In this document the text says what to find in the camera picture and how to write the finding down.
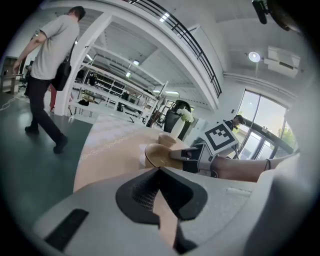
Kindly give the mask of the red chair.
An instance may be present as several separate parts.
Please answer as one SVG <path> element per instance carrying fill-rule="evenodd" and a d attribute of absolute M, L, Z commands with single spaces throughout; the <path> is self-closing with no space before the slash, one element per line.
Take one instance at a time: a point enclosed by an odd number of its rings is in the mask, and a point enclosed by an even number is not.
<path fill-rule="evenodd" d="M 53 87 L 52 84 L 50 84 L 50 111 L 53 112 L 55 108 L 55 102 L 57 97 L 57 90 Z"/>

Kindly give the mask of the brown ceramic bowl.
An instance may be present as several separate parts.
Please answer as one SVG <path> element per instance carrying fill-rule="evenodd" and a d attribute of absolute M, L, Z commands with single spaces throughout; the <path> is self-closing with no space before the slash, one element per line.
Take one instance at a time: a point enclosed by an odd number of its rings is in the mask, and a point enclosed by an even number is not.
<path fill-rule="evenodd" d="M 177 143 L 177 141 L 166 133 L 160 133 L 158 135 L 158 143 L 168 148 L 171 148 Z"/>
<path fill-rule="evenodd" d="M 169 156 L 171 151 L 169 147 L 158 143 L 146 145 L 143 153 L 139 156 L 140 168 L 168 167 L 182 170 L 183 163 L 179 160 L 171 159 Z"/>

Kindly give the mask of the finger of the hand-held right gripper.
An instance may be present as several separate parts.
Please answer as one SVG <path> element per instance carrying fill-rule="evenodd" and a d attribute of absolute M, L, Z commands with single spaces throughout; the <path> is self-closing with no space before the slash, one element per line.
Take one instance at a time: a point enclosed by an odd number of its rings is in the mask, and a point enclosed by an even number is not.
<path fill-rule="evenodd" d="M 197 147 L 184 148 L 178 150 L 172 150 L 169 152 L 169 157 L 174 160 L 188 161 L 198 160 L 200 155 L 200 149 Z"/>
<path fill-rule="evenodd" d="M 198 173 L 198 161 L 194 159 L 189 159 L 182 162 L 182 170 L 189 173 Z"/>

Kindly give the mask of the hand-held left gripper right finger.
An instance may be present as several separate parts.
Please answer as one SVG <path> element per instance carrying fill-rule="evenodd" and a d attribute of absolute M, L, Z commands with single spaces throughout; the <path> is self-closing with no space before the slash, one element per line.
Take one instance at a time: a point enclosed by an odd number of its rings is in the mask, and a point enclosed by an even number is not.
<path fill-rule="evenodd" d="M 245 255 L 251 226 L 240 213 L 255 184 L 159 169 L 165 210 L 160 255 Z"/>

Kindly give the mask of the black office chair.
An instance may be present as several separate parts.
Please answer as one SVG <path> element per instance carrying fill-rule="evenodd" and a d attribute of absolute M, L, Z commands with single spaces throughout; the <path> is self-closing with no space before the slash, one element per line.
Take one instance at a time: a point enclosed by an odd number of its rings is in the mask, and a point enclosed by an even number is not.
<path fill-rule="evenodd" d="M 186 109 L 189 112 L 191 112 L 191 106 L 189 103 L 183 101 L 183 100 L 176 100 L 175 103 L 173 104 L 173 107 L 169 109 L 166 112 L 165 119 L 164 119 L 164 128 L 163 130 L 165 132 L 170 133 L 172 129 L 174 128 L 174 125 L 178 121 L 179 114 L 177 111 L 179 109 Z M 191 125 L 191 122 L 185 121 L 184 126 L 178 135 L 178 138 L 182 141 Z"/>

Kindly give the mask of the wooden side table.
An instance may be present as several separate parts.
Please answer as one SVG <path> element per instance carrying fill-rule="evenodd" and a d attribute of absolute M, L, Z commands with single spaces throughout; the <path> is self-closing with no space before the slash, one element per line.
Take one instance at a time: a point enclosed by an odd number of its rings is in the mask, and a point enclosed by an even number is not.
<path fill-rule="evenodd" d="M 14 95 L 19 91 L 20 75 L 1 75 L 0 93 L 10 93 Z"/>

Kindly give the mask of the person's right forearm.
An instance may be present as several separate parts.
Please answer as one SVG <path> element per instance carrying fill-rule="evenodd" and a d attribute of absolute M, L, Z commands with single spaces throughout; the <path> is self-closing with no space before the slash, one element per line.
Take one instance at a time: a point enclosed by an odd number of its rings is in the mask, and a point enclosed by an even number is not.
<path fill-rule="evenodd" d="M 263 172 L 275 169 L 281 161 L 281 158 L 249 160 L 216 156 L 210 168 L 217 174 L 219 179 L 257 182 Z"/>

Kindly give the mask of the white vase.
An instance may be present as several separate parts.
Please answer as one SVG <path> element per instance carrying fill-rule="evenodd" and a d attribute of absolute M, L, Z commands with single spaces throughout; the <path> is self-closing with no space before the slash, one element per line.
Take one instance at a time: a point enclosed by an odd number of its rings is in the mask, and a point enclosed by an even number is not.
<path fill-rule="evenodd" d="M 174 139 L 177 139 L 178 136 L 180 135 L 180 133 L 182 132 L 184 126 L 185 126 L 185 120 L 182 117 L 179 117 L 179 119 L 176 121 L 176 123 L 174 124 L 171 132 L 170 132 L 170 136 Z"/>

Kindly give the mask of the black balcony railing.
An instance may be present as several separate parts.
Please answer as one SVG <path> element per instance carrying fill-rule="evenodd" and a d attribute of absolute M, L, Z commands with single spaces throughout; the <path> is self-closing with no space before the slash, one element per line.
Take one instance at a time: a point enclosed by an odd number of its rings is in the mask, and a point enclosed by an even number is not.
<path fill-rule="evenodd" d="M 160 22 L 164 23 L 191 49 L 195 54 L 196 59 L 203 66 L 209 77 L 210 83 L 213 85 L 214 91 L 217 93 L 217 97 L 219 97 L 222 94 L 222 89 L 216 73 L 204 50 L 192 35 L 192 30 L 186 28 L 174 15 L 153 0 L 128 0 L 128 3 L 139 7 L 150 15 L 158 18 Z"/>

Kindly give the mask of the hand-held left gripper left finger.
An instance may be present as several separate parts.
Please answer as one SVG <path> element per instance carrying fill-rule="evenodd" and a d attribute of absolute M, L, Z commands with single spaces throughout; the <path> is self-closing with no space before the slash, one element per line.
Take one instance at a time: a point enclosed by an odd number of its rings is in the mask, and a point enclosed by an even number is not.
<path fill-rule="evenodd" d="M 80 188 L 45 212 L 33 232 L 45 239 L 72 210 L 82 209 L 88 215 L 66 246 L 67 256 L 173 256 L 156 225 L 131 221 L 116 203 L 118 188 L 146 172 L 136 170 Z"/>

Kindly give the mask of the white air conditioner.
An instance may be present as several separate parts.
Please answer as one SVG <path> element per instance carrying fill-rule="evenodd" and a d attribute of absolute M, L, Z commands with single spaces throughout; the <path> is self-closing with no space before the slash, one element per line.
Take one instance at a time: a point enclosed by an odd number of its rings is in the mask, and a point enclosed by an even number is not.
<path fill-rule="evenodd" d="M 289 78 L 295 78 L 299 72 L 301 58 L 290 51 L 268 46 L 267 57 L 264 57 L 264 64 L 268 70 L 277 72 Z"/>

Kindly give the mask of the white shelving unit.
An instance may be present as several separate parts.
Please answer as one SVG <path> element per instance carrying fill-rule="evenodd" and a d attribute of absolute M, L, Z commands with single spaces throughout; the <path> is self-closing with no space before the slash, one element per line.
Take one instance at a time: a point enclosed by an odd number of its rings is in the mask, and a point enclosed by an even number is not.
<path fill-rule="evenodd" d="M 146 125 L 167 85 L 137 60 L 92 43 L 71 86 L 68 111 L 88 123 L 106 114 Z M 80 100 L 89 105 L 78 104 Z"/>

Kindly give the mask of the black shoulder bag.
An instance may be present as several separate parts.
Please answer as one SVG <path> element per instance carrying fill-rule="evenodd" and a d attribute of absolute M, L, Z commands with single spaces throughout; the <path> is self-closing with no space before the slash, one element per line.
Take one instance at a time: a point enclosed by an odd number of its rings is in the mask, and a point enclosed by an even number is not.
<path fill-rule="evenodd" d="M 69 55 L 64 59 L 64 61 L 59 65 L 56 75 L 52 80 L 51 84 L 56 91 L 62 91 L 66 85 L 66 82 L 70 76 L 72 66 L 71 57 L 75 44 L 72 45 Z"/>

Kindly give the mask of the white flower bouquet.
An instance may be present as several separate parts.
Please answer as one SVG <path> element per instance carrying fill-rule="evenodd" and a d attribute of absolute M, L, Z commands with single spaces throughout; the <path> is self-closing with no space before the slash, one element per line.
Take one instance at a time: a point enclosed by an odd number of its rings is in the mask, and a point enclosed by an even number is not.
<path fill-rule="evenodd" d="M 190 111 L 188 111 L 186 108 L 183 108 L 183 109 L 180 108 L 176 111 L 176 113 L 180 115 L 181 119 L 185 122 L 192 123 L 194 121 L 193 114 Z"/>

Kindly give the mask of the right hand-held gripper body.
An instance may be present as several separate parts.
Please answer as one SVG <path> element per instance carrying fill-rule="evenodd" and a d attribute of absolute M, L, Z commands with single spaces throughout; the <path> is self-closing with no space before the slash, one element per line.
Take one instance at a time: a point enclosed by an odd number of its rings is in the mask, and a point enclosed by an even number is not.
<path fill-rule="evenodd" d="M 238 157 L 239 141 L 225 122 L 218 122 L 205 130 L 200 138 L 203 142 L 196 144 L 200 149 L 197 160 L 198 174 L 217 176 L 217 173 L 211 169 L 211 164 L 216 157 L 227 157 L 231 153 L 235 153 Z"/>

